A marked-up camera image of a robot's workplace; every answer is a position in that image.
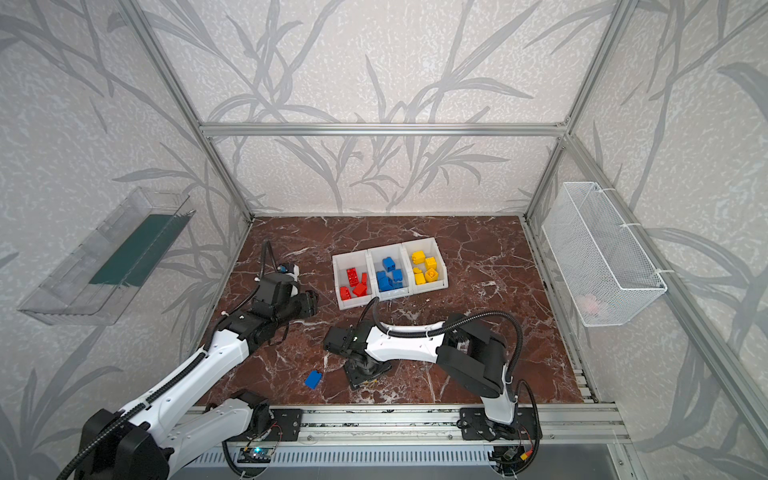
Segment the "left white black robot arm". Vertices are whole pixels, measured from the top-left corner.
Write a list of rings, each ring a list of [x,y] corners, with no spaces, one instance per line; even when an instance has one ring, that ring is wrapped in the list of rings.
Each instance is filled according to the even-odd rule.
[[[62,479],[168,479],[216,445],[263,438],[274,424],[268,400],[240,390],[187,423],[182,417],[220,378],[268,344],[293,320],[316,314],[318,295],[302,291],[299,268],[281,264],[223,316],[190,358],[115,412],[99,410],[82,428],[80,447]]]

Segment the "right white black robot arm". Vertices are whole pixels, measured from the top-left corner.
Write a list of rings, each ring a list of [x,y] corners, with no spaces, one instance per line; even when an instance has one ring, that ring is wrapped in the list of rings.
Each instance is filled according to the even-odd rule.
[[[512,356],[506,356],[504,337],[481,321],[501,318],[515,330]],[[510,314],[486,311],[455,316],[426,326],[395,327],[376,317],[360,320],[354,327],[329,329],[324,349],[345,359],[344,372],[353,389],[388,373],[398,361],[439,366],[464,389],[481,398],[486,418],[511,425],[516,398],[509,393],[513,372],[524,345],[523,329]]]

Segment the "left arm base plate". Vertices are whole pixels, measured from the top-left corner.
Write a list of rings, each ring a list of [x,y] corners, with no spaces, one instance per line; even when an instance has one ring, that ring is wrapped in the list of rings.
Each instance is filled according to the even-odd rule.
[[[302,416],[300,408],[262,409],[254,413],[248,437],[257,442],[296,442]]]

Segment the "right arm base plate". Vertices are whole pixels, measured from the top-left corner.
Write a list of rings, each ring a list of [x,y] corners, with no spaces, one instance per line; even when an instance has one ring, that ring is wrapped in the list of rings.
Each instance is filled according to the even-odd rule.
[[[465,407],[459,410],[456,426],[461,430],[462,439],[484,440],[540,440],[541,427],[532,407],[519,407],[511,425],[489,420],[483,408]]]

